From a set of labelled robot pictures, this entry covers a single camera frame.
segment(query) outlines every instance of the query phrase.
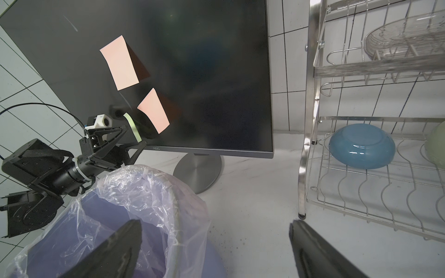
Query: monitor base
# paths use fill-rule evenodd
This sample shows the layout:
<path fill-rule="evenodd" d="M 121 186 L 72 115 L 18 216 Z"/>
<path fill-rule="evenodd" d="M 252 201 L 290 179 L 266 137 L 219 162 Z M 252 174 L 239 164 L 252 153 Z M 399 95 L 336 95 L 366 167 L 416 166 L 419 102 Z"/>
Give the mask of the monitor base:
<path fill-rule="evenodd" d="M 195 194 L 209 189 L 221 172 L 220 155 L 188 153 L 174 168 L 173 176 L 187 184 Z"/>

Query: trash bin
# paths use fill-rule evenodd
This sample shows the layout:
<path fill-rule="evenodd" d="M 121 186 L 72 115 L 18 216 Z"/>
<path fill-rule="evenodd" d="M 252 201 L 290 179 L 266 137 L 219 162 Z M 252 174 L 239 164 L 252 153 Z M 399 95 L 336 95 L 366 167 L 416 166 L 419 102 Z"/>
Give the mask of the trash bin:
<path fill-rule="evenodd" d="M 205 202 L 177 178 L 145 165 L 115 170 L 73 199 L 15 257 L 6 277 L 58 277 L 130 219 L 142 224 L 134 278 L 226 277 L 220 256 L 207 241 Z"/>

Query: blue bowl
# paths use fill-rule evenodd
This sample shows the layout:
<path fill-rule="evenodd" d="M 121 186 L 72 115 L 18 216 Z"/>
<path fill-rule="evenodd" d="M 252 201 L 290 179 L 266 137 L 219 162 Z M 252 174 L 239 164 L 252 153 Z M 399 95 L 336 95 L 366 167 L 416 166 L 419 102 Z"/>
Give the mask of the blue bowl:
<path fill-rule="evenodd" d="M 347 125 L 337 130 L 329 142 L 331 154 L 341 163 L 359 169 L 388 165 L 396 153 L 389 134 L 368 124 Z"/>

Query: dish rack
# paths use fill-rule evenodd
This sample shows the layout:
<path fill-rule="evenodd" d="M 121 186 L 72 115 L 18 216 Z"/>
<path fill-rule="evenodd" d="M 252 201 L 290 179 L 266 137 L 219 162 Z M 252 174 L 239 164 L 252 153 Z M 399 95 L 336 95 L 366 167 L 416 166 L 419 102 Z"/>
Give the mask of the dish rack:
<path fill-rule="evenodd" d="M 304 142 L 298 175 L 299 218 L 306 218 L 306 202 L 445 242 L 445 170 L 437 168 L 425 154 L 426 134 L 445 118 L 408 117 L 320 117 L 320 95 L 330 97 L 333 88 L 349 82 L 368 85 L 370 82 L 397 83 L 402 79 L 432 80 L 445 74 L 445 54 L 418 56 L 415 48 L 402 58 L 380 59 L 364 52 L 366 23 L 371 4 L 386 6 L 384 25 L 389 7 L 398 0 L 342 0 L 327 5 L 327 0 L 311 1 L 307 42 L 307 82 L 305 102 Z M 409 18 L 412 1 L 405 19 Z M 431 11 L 436 12 L 437 0 Z M 350 15 L 364 13 L 360 47 L 348 48 Z M 341 49 L 324 56 L 327 18 L 337 12 L 346 16 L 344 30 L 337 31 L 344 40 Z M 333 62 L 332 55 L 340 55 Z M 318 124 L 331 126 L 318 132 Z M 383 127 L 394 125 L 391 136 L 396 143 L 392 163 L 380 169 L 361 170 L 337 161 L 329 152 L 331 135 L 336 129 L 353 123 L 368 123 Z"/>

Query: white tile wall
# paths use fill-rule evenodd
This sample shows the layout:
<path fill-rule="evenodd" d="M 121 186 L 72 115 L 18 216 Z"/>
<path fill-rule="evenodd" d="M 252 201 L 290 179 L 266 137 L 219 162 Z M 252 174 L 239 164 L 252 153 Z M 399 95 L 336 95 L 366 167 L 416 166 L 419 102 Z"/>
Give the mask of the white tile wall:
<path fill-rule="evenodd" d="M 430 12 L 434 2 L 435 0 L 413 0 L 410 15 Z M 404 18 L 408 5 L 409 1 L 390 5 L 386 22 L 389 23 Z M 278 12 L 280 8 L 283 9 L 283 17 Z M 445 1 L 438 1 L 436 10 L 444 8 Z M 272 95 L 275 130 L 299 132 L 304 130 L 307 60 L 307 53 L 304 47 L 307 42 L 308 9 L 309 1 L 268 1 L 269 33 L 271 36 L 271 91 L 272 93 L 280 93 L 277 96 Z M 367 16 L 366 12 L 354 13 L 355 8 L 351 8 L 347 28 L 346 17 L 326 23 L 324 64 L 327 64 L 326 56 L 332 51 L 342 50 L 343 47 L 345 49 L 360 47 L 362 36 L 366 36 L 384 23 L 386 6 L 370 10 Z M 345 55 L 348 56 L 348 62 L 362 61 L 362 59 L 369 60 L 366 53 L 363 53 L 362 57 L 360 50 L 346 52 Z M 342 52 L 332 54 L 330 61 L 335 64 L 341 63 Z M 346 80 L 351 81 L 362 78 L 363 76 L 347 77 Z M 322 84 L 331 81 L 332 78 L 324 78 Z M 341 78 L 338 77 L 335 81 L 341 81 Z M 329 94 L 330 86 L 325 88 L 324 92 Z M 416 106 L 416 98 L 423 99 L 425 105 L 417 105 L 415 108 L 410 108 L 409 110 L 413 111 L 411 112 L 412 115 L 417 115 L 418 117 L 422 117 L 422 115 L 437 116 L 445 111 L 443 109 L 445 107 L 444 100 L 440 98 L 440 96 L 444 95 L 444 87 L 434 85 L 432 82 L 425 82 L 421 78 L 401 78 L 397 84 L 393 84 L 392 81 L 370 81 L 367 86 L 363 82 L 346 82 L 343 88 L 341 88 L 341 83 L 335 84 L 333 88 L 331 97 L 321 96 L 320 116 L 403 117 L 409 114 L 407 112 L 408 107 Z M 429 88 L 429 93 L 425 93 L 425 88 Z M 438 92 L 436 95 L 431 92 L 431 90 L 434 90 L 433 88 Z M 287 115 L 284 108 L 286 101 L 288 103 Z M 394 123 L 385 123 L 383 129 L 391 132 L 394 126 Z M 397 125 L 394 132 L 400 131 L 400 128 L 401 125 Z M 319 125 L 319 131 L 329 131 L 330 129 L 330 121 Z"/>
<path fill-rule="evenodd" d="M 0 14 L 12 2 L 0 0 Z M 44 102 L 66 109 L 0 27 L 0 110 L 25 102 Z M 0 116 L 0 154 L 7 157 L 23 144 L 38 138 L 53 148 L 66 149 L 79 155 L 79 133 L 83 132 L 77 122 L 57 109 L 43 105 L 12 108 Z M 27 187 L 0 170 L 0 197 L 26 190 Z M 7 223 L 7 212 L 0 212 L 0 276 L 23 247 L 43 232 L 39 229 L 13 238 L 2 238 L 8 234 Z"/>

